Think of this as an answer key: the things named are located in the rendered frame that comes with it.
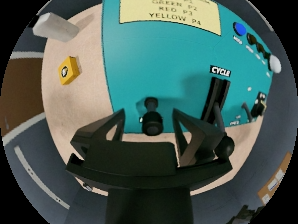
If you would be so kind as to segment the teal control console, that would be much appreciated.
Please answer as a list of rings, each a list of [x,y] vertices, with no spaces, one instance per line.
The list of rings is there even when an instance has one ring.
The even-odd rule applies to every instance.
[[[174,133],[177,108],[222,129],[217,157],[234,152],[225,128],[265,115],[281,71],[253,28],[214,0],[102,0],[101,52],[112,112],[125,108],[124,133]]]

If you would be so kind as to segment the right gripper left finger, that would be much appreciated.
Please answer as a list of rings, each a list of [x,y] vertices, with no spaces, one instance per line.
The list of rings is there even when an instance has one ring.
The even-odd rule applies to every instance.
[[[118,124],[117,124],[118,123]],[[102,117],[100,120],[86,124],[84,127],[78,128],[74,135],[92,137],[92,139],[106,140],[106,133],[117,124],[116,132],[112,137],[113,141],[122,141],[125,127],[125,109],[112,113],[112,115]]]

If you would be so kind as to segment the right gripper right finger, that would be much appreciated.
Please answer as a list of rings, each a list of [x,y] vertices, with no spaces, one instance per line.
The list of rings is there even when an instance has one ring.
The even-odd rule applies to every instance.
[[[172,120],[174,137],[176,137],[178,164],[180,164],[180,167],[188,165],[189,161],[197,153],[214,151],[222,140],[223,132],[221,128],[197,119],[197,117],[186,115],[186,113],[178,111],[177,108],[173,108]],[[192,135],[189,144],[185,139],[184,133],[182,133],[180,123]]]

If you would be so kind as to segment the white bottle with black cap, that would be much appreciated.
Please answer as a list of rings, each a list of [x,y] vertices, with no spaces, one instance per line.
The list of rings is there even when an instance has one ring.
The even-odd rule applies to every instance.
[[[49,37],[49,39],[63,41],[63,43],[74,39],[80,31],[80,28],[52,12],[33,16],[28,28],[33,28],[33,34],[37,36]]]

